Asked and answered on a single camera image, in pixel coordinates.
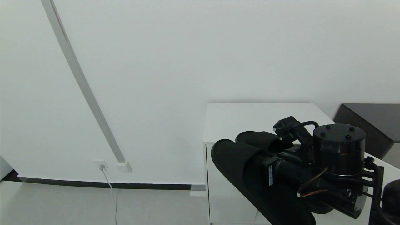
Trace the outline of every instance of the white cable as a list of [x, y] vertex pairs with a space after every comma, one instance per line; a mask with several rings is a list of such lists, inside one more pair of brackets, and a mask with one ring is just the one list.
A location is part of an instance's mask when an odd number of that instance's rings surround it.
[[104, 177], [106, 178], [106, 181], [107, 181], [107, 183], [108, 183], [108, 185], [110, 186], [110, 189], [111, 189], [111, 197], [112, 197], [112, 201], [114, 202], [114, 205], [115, 205], [115, 225], [118, 225], [118, 223], [117, 223], [117, 209], [118, 209], [118, 206], [117, 206], [117, 203], [116, 203], [116, 201], [114, 199], [114, 195], [112, 193], [112, 186], [111, 186], [110, 182], [107, 179], [106, 173], [104, 172], [104, 168], [105, 168], [104, 165], [100, 165], [100, 170], [103, 172]]

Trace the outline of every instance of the floor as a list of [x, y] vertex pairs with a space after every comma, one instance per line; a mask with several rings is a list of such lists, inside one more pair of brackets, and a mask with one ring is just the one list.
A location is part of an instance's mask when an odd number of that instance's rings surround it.
[[[201, 191], [115, 189], [118, 225], [206, 225]], [[114, 225], [110, 189], [0, 182], [0, 224]]]

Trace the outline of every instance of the motor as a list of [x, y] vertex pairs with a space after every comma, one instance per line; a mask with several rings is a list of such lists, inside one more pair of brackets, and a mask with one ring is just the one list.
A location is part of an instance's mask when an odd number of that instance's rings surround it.
[[[315, 126], [312, 136], [306, 125]], [[384, 168], [364, 158], [362, 129], [287, 117], [274, 131], [246, 131], [235, 142], [219, 140], [211, 151], [215, 166], [272, 225], [313, 225], [311, 212], [333, 209], [357, 219], [367, 196], [371, 225], [400, 224], [400, 180], [389, 183], [381, 199]]]

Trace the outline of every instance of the orange wire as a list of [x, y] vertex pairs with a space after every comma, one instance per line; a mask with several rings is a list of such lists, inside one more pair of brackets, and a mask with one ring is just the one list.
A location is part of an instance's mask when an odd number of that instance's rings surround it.
[[308, 193], [308, 194], [300, 195], [300, 197], [302, 197], [302, 198], [303, 198], [303, 197], [306, 197], [306, 196], [310, 196], [310, 195], [318, 194], [318, 193], [325, 192], [325, 191], [327, 191], [327, 189], [318, 190], [318, 191], [313, 191], [313, 192], [310, 192], [310, 193]]
[[328, 170], [328, 167], [325, 167], [325, 169], [322, 170], [319, 174], [317, 174], [315, 177], [311, 178], [311, 180], [309, 180], [309, 181], [305, 182], [303, 185], [301, 185], [299, 187], [299, 190], [297, 190], [297, 192], [298, 193], [302, 192], [305, 187], [307, 187], [313, 180], [317, 179], [319, 176], [321, 176], [327, 170]]

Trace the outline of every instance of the label sticker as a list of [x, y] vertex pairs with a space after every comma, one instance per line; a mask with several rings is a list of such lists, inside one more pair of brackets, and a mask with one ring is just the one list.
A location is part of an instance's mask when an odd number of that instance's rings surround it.
[[274, 180], [273, 180], [273, 178], [272, 178], [272, 165], [270, 165], [269, 167], [268, 167], [268, 178], [269, 178], [269, 180], [270, 180], [270, 186], [274, 183]]

